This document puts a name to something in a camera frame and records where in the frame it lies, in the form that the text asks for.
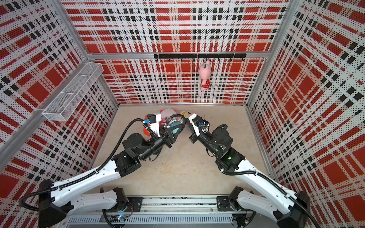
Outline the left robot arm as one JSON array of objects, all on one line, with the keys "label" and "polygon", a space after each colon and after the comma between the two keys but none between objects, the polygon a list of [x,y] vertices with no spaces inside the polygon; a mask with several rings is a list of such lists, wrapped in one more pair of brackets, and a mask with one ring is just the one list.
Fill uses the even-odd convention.
[{"label": "left robot arm", "polygon": [[154,154],[159,155],[164,146],[170,148],[186,126],[185,117],[179,114],[169,117],[164,125],[136,118],[126,129],[135,122],[143,124],[150,133],[149,140],[139,133],[125,137],[127,131],[123,131],[117,145],[100,166],[66,180],[44,180],[37,192],[20,197],[19,205],[38,213],[40,228],[56,225],[83,205],[80,198],[83,193],[133,173],[141,167],[141,161],[150,159]]}]

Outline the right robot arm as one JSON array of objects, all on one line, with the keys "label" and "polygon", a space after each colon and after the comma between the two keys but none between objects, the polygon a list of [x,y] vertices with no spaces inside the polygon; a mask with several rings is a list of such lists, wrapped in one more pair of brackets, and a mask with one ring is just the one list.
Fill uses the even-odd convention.
[{"label": "right robot arm", "polygon": [[244,155],[232,147],[233,139],[227,125],[218,126],[209,132],[209,123],[204,120],[188,124],[192,143],[199,141],[216,157],[219,171],[234,176],[259,192],[253,194],[235,187],[229,196],[229,205],[234,211],[250,210],[272,219],[280,228],[303,228],[308,220],[318,228],[319,223],[310,212],[309,196],[290,190],[256,168]]}]

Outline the teal charger bottom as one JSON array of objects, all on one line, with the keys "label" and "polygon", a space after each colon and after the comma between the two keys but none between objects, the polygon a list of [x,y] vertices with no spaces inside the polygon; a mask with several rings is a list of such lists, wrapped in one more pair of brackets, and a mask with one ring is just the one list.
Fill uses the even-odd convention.
[{"label": "teal charger bottom", "polygon": [[178,126],[177,128],[175,128],[173,131],[172,131],[172,134],[177,134],[181,131],[181,126]]}]

